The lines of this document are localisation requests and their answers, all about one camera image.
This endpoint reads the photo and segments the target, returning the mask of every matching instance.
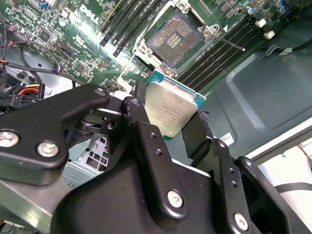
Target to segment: dell logo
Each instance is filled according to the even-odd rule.
[[[99,17],[96,17],[96,15],[93,14],[90,10],[88,10],[88,8],[85,5],[82,4],[79,10],[85,13],[86,16],[89,17],[95,24],[98,24]]]

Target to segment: black ram slot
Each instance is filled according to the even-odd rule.
[[[238,31],[241,30],[241,27],[244,27],[244,25],[248,25],[248,21],[250,21],[251,18],[249,16],[245,17],[240,23],[238,23],[238,25],[233,28],[224,38],[227,40],[230,40],[231,37],[236,34]],[[223,42],[219,41],[217,42],[216,45],[213,46],[213,48],[211,48],[209,50],[209,53],[204,54],[204,56],[202,58],[200,58],[189,70],[187,70],[186,72],[184,72],[183,74],[181,74],[180,76],[178,76],[177,80],[182,82],[184,81],[185,77],[189,76],[189,73],[191,73],[193,70],[196,70],[197,66],[199,66],[200,64],[203,63],[204,60],[207,59],[207,57],[210,56],[210,54],[214,53],[216,50],[219,49],[220,46],[222,46]]]
[[[123,15],[128,12],[128,8],[131,8],[135,4],[134,0],[128,1],[126,0],[125,3],[121,6],[121,8],[116,12],[116,14],[113,17],[113,20],[111,20],[109,23],[104,25],[103,28],[101,28],[101,31],[104,32],[104,34],[111,31],[111,29],[114,30],[112,27],[117,27],[118,24],[123,20]]]
[[[232,35],[230,37],[227,37],[228,40],[230,40],[233,43],[236,43],[237,39],[239,39],[240,37],[242,37],[242,31],[246,31],[249,29],[249,27],[246,26],[241,26],[239,28],[240,30],[236,30],[234,33],[232,33]],[[194,75],[195,72],[197,72],[198,69],[200,69],[201,67],[205,67],[205,64],[211,60],[215,60],[218,57],[218,54],[220,53],[226,53],[228,48],[230,47],[230,45],[219,41],[217,42],[217,44],[207,52],[205,59],[202,59],[202,61],[200,63],[197,62],[197,66],[191,71],[188,72],[187,74],[183,74],[183,81],[182,82],[186,82],[186,80],[189,77],[192,77]]]
[[[121,38],[121,40],[118,42],[118,44],[120,44],[120,46],[117,48],[117,50],[114,52],[114,56],[119,55],[119,53],[121,51],[124,50],[124,48],[127,46],[127,44],[130,42],[130,40],[132,39],[132,37],[135,35],[135,33],[137,32],[138,28],[140,26],[142,26],[142,24],[145,22],[145,20],[153,13],[155,12],[155,10],[157,9],[159,3],[162,0],[156,0],[153,5],[150,7],[150,9],[148,11],[146,11],[144,13],[144,15],[139,19],[139,21],[137,21],[134,25],[134,28],[131,30],[131,32],[128,32],[128,34],[126,36],[124,36],[123,38]]]
[[[259,37],[255,37],[253,39],[251,38],[246,38],[244,40],[244,47],[247,49],[250,48],[250,45],[253,44],[254,42],[257,42],[259,40]],[[219,72],[216,74],[218,75],[220,72],[222,72],[224,69],[226,69],[229,65],[231,65],[234,61],[235,58],[239,58],[241,55],[243,55],[243,51],[240,50],[234,50],[229,48],[228,53],[226,54],[226,56],[223,56],[223,58],[221,60],[218,60],[217,63],[213,64],[212,67],[210,67],[210,69],[204,70],[202,71],[202,73],[196,77],[198,77],[198,79],[196,79],[195,83],[192,82],[192,84],[190,85],[190,87],[195,88],[198,87],[198,84],[202,84],[203,82],[205,82],[207,79],[213,78],[213,73],[214,70],[218,70]]]
[[[254,40],[251,42],[251,46],[255,45],[258,42],[258,40]],[[241,57],[242,54],[238,53],[236,54],[233,58],[231,58],[231,61],[228,62],[228,66],[231,65],[236,59],[238,59],[239,57]],[[215,77],[217,77],[223,70],[217,70],[216,72],[212,73],[209,75],[209,77],[206,77],[202,82],[200,82],[200,84],[198,84],[197,86],[195,86],[195,88],[197,90],[200,90],[202,88],[204,88],[210,81],[212,81]]]
[[[128,29],[131,23],[141,14],[141,11],[144,10],[144,7],[148,5],[148,1],[141,2],[138,8],[132,12],[132,15],[125,19],[126,23],[122,24],[122,27],[118,29],[118,33],[114,36],[114,42],[118,42],[120,37],[124,34],[124,31]]]
[[[261,40],[262,33],[254,25],[254,19],[245,17],[224,38],[248,50]],[[219,41],[177,80],[199,91],[243,54],[243,51]]]
[[[118,19],[113,21],[110,25],[113,25],[112,27],[108,27],[105,32],[103,33],[105,35],[104,39],[100,42],[101,46],[105,46],[108,41],[113,37],[114,33],[120,26],[125,24],[125,21],[127,18],[134,13],[133,8],[140,2],[140,0],[132,1],[130,6],[127,7],[126,10],[124,10],[122,13],[126,13],[125,15],[118,16]]]
[[[244,44],[241,42],[244,38],[246,38],[246,40],[249,40],[251,37],[249,35],[253,35],[254,36],[254,29],[250,28],[250,27],[245,27],[244,30],[239,31],[235,37],[231,38],[231,42],[244,47]],[[207,71],[214,63],[218,63],[220,64],[219,60],[222,59],[222,57],[227,56],[229,51],[235,52],[237,49],[233,48],[231,45],[226,44],[224,42],[222,42],[221,44],[222,49],[218,50],[217,53],[211,54],[208,59],[203,62],[199,68],[193,72],[192,74],[190,74],[191,77],[200,77],[203,70],[204,72]],[[185,80],[185,85],[191,85],[193,82],[189,83],[187,80]]]
[[[259,38],[254,38],[245,45],[246,49],[250,49],[253,45],[255,45],[259,41]],[[216,76],[218,76],[224,69],[229,67],[233,62],[235,62],[239,57],[243,55],[243,51],[236,51],[236,53],[232,53],[226,60],[222,61],[224,66],[218,66],[215,68],[215,71],[210,71],[209,73],[204,73],[201,75],[204,79],[198,79],[195,84],[192,85],[192,89],[200,90],[205,85],[209,83],[209,81],[213,80]]]
[[[241,28],[240,31],[237,31],[232,37],[230,37],[230,41],[238,44],[240,46],[243,46],[242,44],[238,43],[238,41],[242,38],[242,35],[247,35],[250,33],[250,27],[243,27]],[[193,72],[188,73],[187,77],[184,78],[183,83],[185,85],[189,85],[188,80],[192,80],[189,79],[191,77],[198,77],[198,74],[200,73],[200,71],[202,69],[207,69],[207,63],[212,63],[215,60],[220,59],[221,56],[226,55],[229,49],[232,49],[232,46],[230,46],[229,44],[226,44],[222,41],[219,41],[216,44],[216,49],[211,53],[210,51],[207,52],[207,57],[204,61],[202,61],[195,70],[193,70]]]

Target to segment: black cable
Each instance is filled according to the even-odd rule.
[[[41,73],[47,73],[47,74],[53,74],[53,75],[58,75],[58,76],[61,76],[61,77],[65,77],[65,78],[68,78],[70,79],[71,81],[74,81],[76,82],[77,84],[80,84],[80,85],[84,85],[84,83],[74,77],[71,77],[69,75],[66,75],[64,73],[55,73],[54,71],[52,70],[48,70],[48,69],[41,69],[41,68],[32,68],[32,67],[25,67],[25,66],[22,66],[22,65],[19,65],[19,64],[15,64],[15,63],[11,63],[11,62],[4,62],[5,65],[7,65],[8,67],[12,67],[12,68],[16,68],[16,69],[21,69],[21,70],[24,70],[24,71],[30,71],[30,72],[41,72]]]
[[[25,67],[31,67],[31,66],[29,66],[28,62],[27,62],[26,59],[25,59],[23,48],[20,48],[20,49],[19,49],[19,57],[20,57],[21,61],[23,62],[23,64],[25,65]],[[38,84],[41,84],[41,83],[42,83],[42,80],[41,80],[40,76],[37,74],[37,72],[32,72],[32,71],[31,71],[30,73],[31,73],[31,74],[33,75],[33,77],[35,78],[36,83],[38,83]]]
[[[8,232],[5,232],[5,233],[4,233],[4,232],[0,231],[0,233],[3,233],[3,234],[9,233],[10,231],[12,231],[12,230],[13,230],[14,225],[15,225],[15,223],[13,223],[12,228],[11,228]]]
[[[57,64],[58,67],[60,67],[59,61],[57,60],[57,58],[54,56],[54,54],[45,46],[39,44],[38,42],[35,41],[29,41],[29,40],[19,40],[19,41],[15,41],[13,42],[11,45],[9,45],[7,47],[7,49],[12,48],[15,45],[21,45],[21,44],[34,44],[37,45],[39,47],[41,47],[42,49],[44,49],[46,52],[49,53],[49,55],[53,58],[53,60],[55,61],[55,63]]]
[[[312,45],[312,39],[308,40],[306,43],[304,43],[304,44],[302,44],[300,46],[294,47],[292,49],[292,51],[296,52],[296,51],[299,51],[299,50],[303,50],[303,49],[307,48],[310,45]]]
[[[8,35],[6,33],[6,24],[5,24],[5,18],[3,16],[2,11],[0,11],[0,18],[2,21],[2,25],[3,25],[3,53],[2,56],[0,57],[0,59],[4,59],[6,51],[7,51],[7,45],[8,45]]]

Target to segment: motherboard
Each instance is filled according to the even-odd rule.
[[[9,41],[35,41],[62,71],[129,92],[153,70],[205,93],[310,0],[0,0]],[[53,61],[35,45],[28,49]]]

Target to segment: black mounting arm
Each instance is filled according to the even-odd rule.
[[[208,112],[195,113],[182,133],[193,166],[209,174],[173,163],[159,128],[149,122],[144,90],[140,84],[134,97],[120,100],[88,84],[0,117],[0,178],[21,183],[54,182],[68,145],[107,136],[109,170],[63,199],[52,234],[279,233],[273,225],[282,225],[283,233],[310,233],[259,170],[245,158],[234,161],[214,139]],[[263,201],[251,199],[250,183],[267,201],[262,209],[278,221],[272,215],[270,225],[261,221]]]

